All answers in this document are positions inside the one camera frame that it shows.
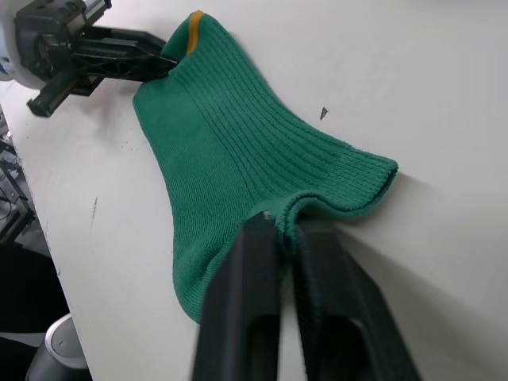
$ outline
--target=white table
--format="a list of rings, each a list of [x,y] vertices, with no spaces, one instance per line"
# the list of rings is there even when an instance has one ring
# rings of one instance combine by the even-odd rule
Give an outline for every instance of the white table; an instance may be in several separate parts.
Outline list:
[[[122,0],[100,22],[167,38],[196,9],[297,115],[400,163],[384,204],[342,229],[424,379],[508,378],[508,2]],[[49,120],[26,108],[32,90],[0,92],[96,381],[187,379],[197,333],[137,87],[106,80]],[[305,379],[296,332],[287,313],[280,379]]]

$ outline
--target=sock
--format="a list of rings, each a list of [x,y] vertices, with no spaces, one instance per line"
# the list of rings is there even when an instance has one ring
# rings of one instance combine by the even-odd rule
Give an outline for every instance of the sock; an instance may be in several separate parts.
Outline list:
[[[333,217],[370,210],[397,164],[292,114],[235,40],[200,11],[164,54],[179,65],[143,84],[134,107],[171,200],[175,292],[199,321],[206,287],[247,218],[268,211],[281,241],[294,241],[305,208]]]

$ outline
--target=yellow stripe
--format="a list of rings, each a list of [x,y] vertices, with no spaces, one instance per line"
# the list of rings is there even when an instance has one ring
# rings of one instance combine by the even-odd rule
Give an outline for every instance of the yellow stripe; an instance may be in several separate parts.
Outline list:
[[[189,43],[187,44],[187,54],[192,53],[198,46],[198,27],[199,20],[204,13],[201,10],[194,12],[189,21]]]

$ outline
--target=green sock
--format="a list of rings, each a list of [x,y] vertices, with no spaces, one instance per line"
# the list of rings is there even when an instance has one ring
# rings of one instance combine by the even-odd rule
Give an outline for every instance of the green sock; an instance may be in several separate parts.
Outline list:
[[[164,54],[179,65],[143,84],[134,107],[171,199],[175,291],[199,321],[206,287],[248,217],[269,211],[280,237],[293,240],[306,207],[334,217],[371,209],[397,164],[292,114],[202,12],[178,27]]]

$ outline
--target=robotic arm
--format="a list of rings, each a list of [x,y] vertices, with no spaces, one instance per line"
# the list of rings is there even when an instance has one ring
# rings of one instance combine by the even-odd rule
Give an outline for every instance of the robotic arm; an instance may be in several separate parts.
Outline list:
[[[100,28],[111,0],[0,0],[0,80],[40,89],[28,102],[50,117],[69,94],[89,96],[104,78],[162,78],[177,62],[152,34]]]

